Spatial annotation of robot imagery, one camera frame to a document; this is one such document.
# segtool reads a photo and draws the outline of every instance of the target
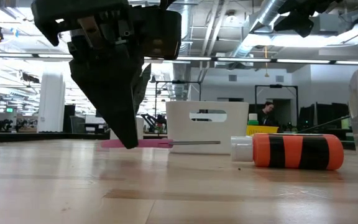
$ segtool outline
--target screwdriver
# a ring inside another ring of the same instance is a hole
[[[137,147],[158,147],[164,149],[170,149],[174,145],[208,145],[208,144],[220,144],[220,141],[174,141],[172,139],[141,139],[138,142]],[[105,140],[101,142],[102,148],[120,148],[124,145],[118,139]]]

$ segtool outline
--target white pillar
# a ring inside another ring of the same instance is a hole
[[[63,131],[65,81],[59,67],[47,66],[42,75],[37,132]]]

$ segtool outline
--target wall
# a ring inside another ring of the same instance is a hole
[[[196,81],[199,69],[192,69],[192,81]],[[292,85],[292,74],[285,69],[269,69],[269,77],[265,77],[266,70],[233,70],[210,68],[201,87],[201,100],[217,101],[218,98],[243,98],[245,102],[255,103],[255,85]],[[228,75],[237,75],[236,82],[229,82]],[[284,77],[284,82],[276,82],[276,76]],[[295,91],[286,88],[274,89],[259,87],[257,103],[263,104],[270,99],[290,99],[292,122],[296,123]]]
[[[349,82],[358,66],[312,65],[311,88],[314,102],[331,104],[349,101]]]

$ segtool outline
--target robot arm in background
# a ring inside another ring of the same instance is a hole
[[[150,78],[150,67],[142,74],[144,57],[178,57],[181,15],[166,10],[172,2],[132,7],[127,0],[35,0],[31,6],[52,45],[59,44],[59,33],[71,31],[71,77],[128,149],[138,144],[135,116]]]

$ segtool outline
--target person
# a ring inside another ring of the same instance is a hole
[[[274,104],[272,102],[266,102],[264,108],[258,112],[258,122],[261,126],[271,126],[273,125],[274,119],[271,117],[271,112],[274,109]]]

